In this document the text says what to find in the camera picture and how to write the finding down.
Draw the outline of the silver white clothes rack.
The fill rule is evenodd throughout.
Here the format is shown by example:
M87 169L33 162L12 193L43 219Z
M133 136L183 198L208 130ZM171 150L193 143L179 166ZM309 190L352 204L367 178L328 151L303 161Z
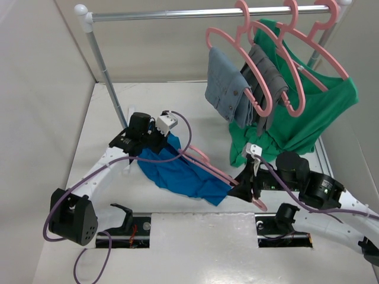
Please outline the silver white clothes rack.
M343 17L347 7L351 4L350 1L336 1L340 7L340 14L337 23ZM328 13L328 7L324 5L311 5L311 6L299 6L298 5L298 16L300 14L316 14L316 13ZM177 18L211 18L211 17L238 17L243 16L244 22L242 25L237 26L236 35L231 37L228 33L224 32L219 28L210 27L205 32L205 40L208 48L212 48L210 36L212 34L217 34L223 37L245 60L245 62L250 67L253 74L256 76L259 85L261 86L265 99L266 107L261 108L254 95L249 89L245 90L245 95L248 97L255 112L261 117L267 117L272 111L272 98L269 89L259 72L256 65L248 56L247 52L244 51L240 44L240 39L243 34L247 34L248 40L251 45L254 45L252 34L261 30L270 36L271 40L275 44L275 40L279 35L275 35L265 24L261 21L254 21L251 19L253 15L291 15L290 8L283 4L282 7L261 7L261 8L250 8L245 1L236 1L234 8L219 8L219 9L192 9L192 10L177 10L177 11L161 11L161 12L131 12L131 13L107 13L107 14L94 14L88 11L87 7L82 4L77 4L75 6L75 14L80 22L82 30L86 34L89 41L89 45L94 54L95 60L97 61L98 67L102 73L105 85L107 87L110 98L113 102L114 109L123 127L126 127L127 122L123 114L122 108L119 104L116 92L113 87L109 72L105 65L104 59L102 57L101 51L99 49L97 39L95 38L93 24L96 22L110 22L110 21L131 21L131 20L155 20L155 19L177 19ZM335 28L332 27L329 31L325 32L320 30L314 37L314 40L320 44L325 45L328 37ZM292 117L299 117L306 106L305 94L298 94L298 107L293 108L291 102L286 93L281 94L281 99L286 107L288 113Z

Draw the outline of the blue t shirt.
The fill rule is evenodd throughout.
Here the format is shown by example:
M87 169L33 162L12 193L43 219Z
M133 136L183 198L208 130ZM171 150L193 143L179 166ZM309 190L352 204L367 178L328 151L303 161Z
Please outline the blue t shirt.
M180 157L172 162L137 162L148 179L160 188L217 206L231 187L197 165Z

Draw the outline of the pink plastic hanger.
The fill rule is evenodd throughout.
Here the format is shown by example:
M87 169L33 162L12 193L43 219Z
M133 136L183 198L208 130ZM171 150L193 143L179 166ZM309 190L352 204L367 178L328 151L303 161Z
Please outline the pink plastic hanger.
M222 170L213 166L211 164L210 158L200 149L192 145L189 146L189 149L191 152L188 150L185 151L184 149L178 149L178 153L182 154L182 157L184 157L189 162L202 168L204 171L220 179L225 184L230 185L232 188L242 185L242 178L240 178L240 181L238 181L235 178L232 178L230 175L224 173ZM248 189L248 202L254 204L254 206L258 207L263 212L267 212L268 210L267 206L259 198L255 198L253 189Z

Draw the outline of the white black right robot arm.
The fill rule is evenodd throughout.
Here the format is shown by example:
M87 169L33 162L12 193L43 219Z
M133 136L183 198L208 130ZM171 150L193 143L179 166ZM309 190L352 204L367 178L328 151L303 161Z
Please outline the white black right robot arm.
M334 178L312 171L295 152L281 153L271 166L247 154L245 168L228 195L274 209L269 223L259 221L258 234L273 246L294 234L314 234L349 247L378 265L378 214L358 201Z

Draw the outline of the green t shirt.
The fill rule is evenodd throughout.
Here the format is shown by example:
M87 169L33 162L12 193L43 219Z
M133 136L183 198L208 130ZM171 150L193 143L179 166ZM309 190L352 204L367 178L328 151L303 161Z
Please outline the green t shirt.
M288 85L286 92L292 106L298 106L298 94L296 85L287 63L277 55L277 48L270 37L258 30L254 36L255 44L259 45L271 62L276 66ZM274 122L271 128L260 137L256 135L255 124L239 128L235 122L229 125L229 133L232 138L230 146L230 165L239 167L245 163L242 150L246 143L256 144L262 148L262 155L267 161L274 160L284 151L294 151L298 154L311 153L314 144L337 119L340 114L349 107L358 103L358 91L352 80L347 78L334 78L317 73L306 66L293 52L289 52L291 58L303 65L316 79L326 86L321 91L308 77L300 74L303 91L306 98L306 106L299 117L292 117L285 106L278 105L275 109Z

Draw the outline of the folded blue denim jeans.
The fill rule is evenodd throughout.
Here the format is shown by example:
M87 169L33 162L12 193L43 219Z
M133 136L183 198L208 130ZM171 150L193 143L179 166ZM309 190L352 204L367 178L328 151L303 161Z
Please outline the folded blue denim jeans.
M229 123L245 128L252 122L252 103L245 95L246 79L229 58L212 47L208 55L206 100Z

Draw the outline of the grey folded garment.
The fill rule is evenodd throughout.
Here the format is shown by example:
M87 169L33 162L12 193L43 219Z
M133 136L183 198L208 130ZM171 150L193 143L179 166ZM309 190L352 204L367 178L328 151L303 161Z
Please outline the grey folded garment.
M276 107L278 105L284 105L281 99L281 94L283 92L288 92L288 85L276 66L273 62L271 62L269 57L259 45L254 44L248 55L261 73L272 98L272 111L269 116L260 117L258 114L254 113L252 115L252 119L250 119L250 125L255 124L256 135L260 137L264 132L271 128L271 125L274 122ZM240 72L249 84L252 94L259 103L260 107L265 108L266 99L263 90L250 67L245 63Z

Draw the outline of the pink hanger with green shirt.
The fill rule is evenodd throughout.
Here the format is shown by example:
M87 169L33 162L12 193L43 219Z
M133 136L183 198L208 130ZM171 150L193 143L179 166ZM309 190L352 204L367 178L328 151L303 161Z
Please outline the pink hanger with green shirt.
M291 75L294 79L296 90L299 95L302 95L304 93L303 85L299 77L299 74L301 73L307 75L307 77L311 79L311 81L317 87L319 87L321 91L325 91L326 87L308 71L304 69L298 69L300 67L300 64L297 63L293 58L291 58L290 54L288 53L288 50L284 46L283 39L287 33L297 37L298 39L306 43L308 46L312 47L315 51L317 51L322 57L324 57L327 60L328 63L332 65L334 70L337 71L337 73L340 75L342 79L346 80L347 78L349 78L349 75L347 74L345 69L340 65L340 63L323 47L322 44L314 40L314 37L318 31L323 30L327 32L335 26L339 18L340 7L336 3L336 1L314 1L314 4L324 5L328 7L330 18L326 22L316 21L307 35L296 29L298 21L298 4L296 1L284 1L284 5L290 8L290 12L292 15L291 22L288 24L278 22L276 24L276 26L280 29L280 34L278 38L275 40L275 44L277 45L277 53L286 61Z

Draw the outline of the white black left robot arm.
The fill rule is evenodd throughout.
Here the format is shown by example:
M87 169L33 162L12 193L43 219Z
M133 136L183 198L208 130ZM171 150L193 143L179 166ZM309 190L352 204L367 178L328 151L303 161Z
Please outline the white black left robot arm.
M85 177L69 189L53 192L49 231L80 246L86 246L96 233L105 230L127 234L131 230L133 211L119 204L100 208L99 197L142 150L160 152L177 123L170 112L163 112L157 119L142 112L133 113L129 126L111 140Z

